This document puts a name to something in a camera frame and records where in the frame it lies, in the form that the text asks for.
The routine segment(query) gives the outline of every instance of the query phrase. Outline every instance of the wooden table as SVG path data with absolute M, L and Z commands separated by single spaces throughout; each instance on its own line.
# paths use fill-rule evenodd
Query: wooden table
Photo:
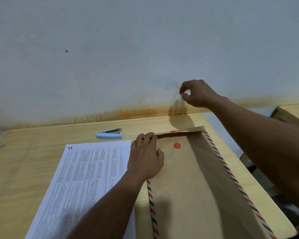
M 299 127 L 299 104 L 279 106 L 273 118 Z
M 40 206 L 65 145 L 99 142 L 95 133 L 122 127 L 123 139 L 141 132 L 204 126 L 219 152 L 278 238 L 295 228 L 201 114 L 60 125 L 7 131 L 0 137 L 0 238 L 24 238 Z M 146 184 L 135 203 L 137 238 L 153 238 Z

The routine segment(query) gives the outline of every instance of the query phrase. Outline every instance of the wooden furniture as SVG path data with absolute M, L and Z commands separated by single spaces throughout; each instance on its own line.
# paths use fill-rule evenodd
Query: wooden furniture
M 299 104 L 279 106 L 273 118 L 299 127 Z
M 228 166 L 278 238 L 295 228 L 201 114 L 10 130 L 0 137 L 0 238 L 24 238 L 40 206 L 65 145 L 99 142 L 95 133 L 121 127 L 123 139 L 141 132 L 204 126 Z M 146 184 L 135 204 L 137 238 L 153 238 Z

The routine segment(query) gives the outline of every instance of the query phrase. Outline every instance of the red button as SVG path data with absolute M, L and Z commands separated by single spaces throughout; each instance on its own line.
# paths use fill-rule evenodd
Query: red button
M 174 143 L 174 148 L 180 148 L 180 144 L 178 142 Z

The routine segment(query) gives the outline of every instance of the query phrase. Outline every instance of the brown stain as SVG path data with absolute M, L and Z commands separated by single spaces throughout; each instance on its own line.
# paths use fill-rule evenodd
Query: brown stain
M 259 108 L 268 106 L 278 106 L 285 104 L 298 104 L 298 97 L 279 97 L 279 96 L 262 96 L 262 97 L 249 97 L 245 99 L 230 99 L 236 104 L 244 108 Z M 121 104 L 119 108 L 111 112 L 86 114 L 83 116 L 74 116 L 69 118 L 60 118 L 45 122 L 38 123 L 16 123 L 14 125 L 0 126 L 0 131 L 7 131 L 12 129 L 34 128 L 43 126 L 56 126 L 78 123 L 91 123 L 101 121 L 115 121 L 134 118 L 145 117 L 158 117 L 177 114 L 190 114 L 210 112 L 207 108 L 196 108 L 191 105 L 185 104 L 183 100 L 176 100 L 172 105 L 163 104 L 142 104 L 137 101 L 135 104 Z

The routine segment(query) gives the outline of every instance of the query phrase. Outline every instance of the stapler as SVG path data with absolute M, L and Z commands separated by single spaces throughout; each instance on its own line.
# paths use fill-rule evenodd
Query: stapler
M 122 128 L 115 128 L 112 130 L 97 132 L 96 137 L 98 139 L 122 139 L 122 134 L 120 132 Z

